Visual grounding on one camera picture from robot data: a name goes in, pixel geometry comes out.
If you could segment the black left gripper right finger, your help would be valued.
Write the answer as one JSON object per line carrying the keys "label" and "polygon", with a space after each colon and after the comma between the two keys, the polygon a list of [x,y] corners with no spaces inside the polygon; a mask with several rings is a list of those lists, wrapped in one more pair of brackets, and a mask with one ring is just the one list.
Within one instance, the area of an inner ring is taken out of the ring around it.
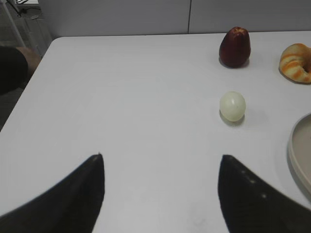
{"label": "black left gripper right finger", "polygon": [[231,233],[309,233],[311,211],[270,186],[232,155],[223,155],[218,197]]}

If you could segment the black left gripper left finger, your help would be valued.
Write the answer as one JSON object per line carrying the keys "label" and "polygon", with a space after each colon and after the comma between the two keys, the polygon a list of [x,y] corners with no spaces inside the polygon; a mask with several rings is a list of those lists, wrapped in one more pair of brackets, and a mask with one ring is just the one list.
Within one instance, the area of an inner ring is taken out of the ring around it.
{"label": "black left gripper left finger", "polygon": [[46,192],[0,217],[2,233],[90,233],[105,194],[104,160],[90,156]]}

